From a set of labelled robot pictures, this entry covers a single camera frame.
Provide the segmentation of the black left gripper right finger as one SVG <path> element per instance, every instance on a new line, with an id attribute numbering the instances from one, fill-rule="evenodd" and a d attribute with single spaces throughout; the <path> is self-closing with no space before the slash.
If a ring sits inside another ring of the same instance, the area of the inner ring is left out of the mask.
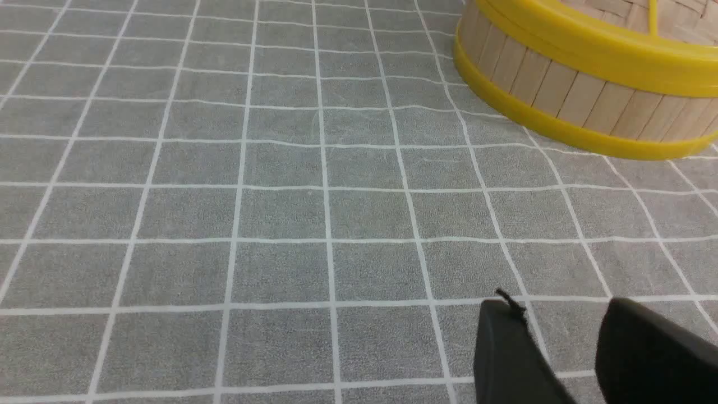
<path id="1" fill-rule="evenodd" d="M 717 348 L 626 297 L 603 317 L 595 373 L 607 403 L 715 403 Z"/>

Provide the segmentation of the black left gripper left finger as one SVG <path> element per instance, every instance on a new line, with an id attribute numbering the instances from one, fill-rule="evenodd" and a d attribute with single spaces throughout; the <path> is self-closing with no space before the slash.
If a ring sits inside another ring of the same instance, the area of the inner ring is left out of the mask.
<path id="1" fill-rule="evenodd" d="M 477 403 L 575 403 L 531 337 L 527 309 L 507 292 L 480 305 L 473 360 Z"/>

